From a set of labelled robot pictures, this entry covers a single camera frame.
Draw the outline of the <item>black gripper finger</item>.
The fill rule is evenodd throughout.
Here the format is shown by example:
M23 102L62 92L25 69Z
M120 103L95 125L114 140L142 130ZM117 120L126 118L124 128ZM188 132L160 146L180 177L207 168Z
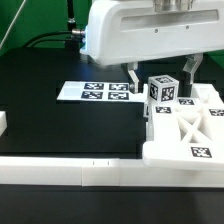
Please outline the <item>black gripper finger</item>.
M189 97L191 95L194 76L203 60L202 53L191 54L187 56L186 64L183 67L183 81L181 95Z
M124 73L127 75L129 80L129 91L133 94L137 94L140 92L140 80L136 74L136 70L138 69L137 62L124 63L121 65Z

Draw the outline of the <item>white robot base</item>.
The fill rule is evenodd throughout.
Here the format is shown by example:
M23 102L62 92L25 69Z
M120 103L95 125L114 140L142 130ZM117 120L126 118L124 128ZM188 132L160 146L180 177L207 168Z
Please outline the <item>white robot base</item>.
M82 38L83 46L80 49L80 53L84 55L90 54L91 49L91 37L92 37L92 29L90 25L85 27L85 35Z

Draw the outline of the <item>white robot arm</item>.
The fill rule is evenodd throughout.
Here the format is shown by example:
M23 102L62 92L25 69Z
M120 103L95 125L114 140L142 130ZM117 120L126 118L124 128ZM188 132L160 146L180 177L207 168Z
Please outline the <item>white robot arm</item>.
M97 63L126 66L138 93L139 62L185 56L184 71L193 75L205 52L224 49L224 0L96 0L85 39Z

